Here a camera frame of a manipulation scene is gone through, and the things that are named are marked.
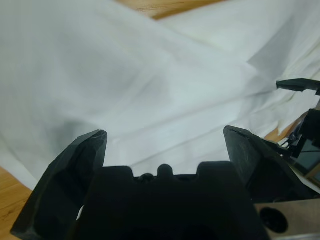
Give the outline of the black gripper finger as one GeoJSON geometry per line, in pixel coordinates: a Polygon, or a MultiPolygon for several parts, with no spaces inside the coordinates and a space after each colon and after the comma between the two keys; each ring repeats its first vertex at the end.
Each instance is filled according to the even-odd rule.
{"type": "Polygon", "coordinates": [[[223,130],[229,159],[254,203],[318,199],[287,163],[290,152],[250,131],[227,125],[223,130]]]}
{"type": "Polygon", "coordinates": [[[15,237],[65,237],[77,220],[96,171],[103,167],[108,134],[79,136],[47,168],[10,233],[15,237]]]}
{"type": "Polygon", "coordinates": [[[315,91],[316,95],[320,94],[320,82],[317,80],[297,78],[281,80],[276,82],[277,89],[290,90],[294,92],[303,92],[305,90],[315,91]]]}

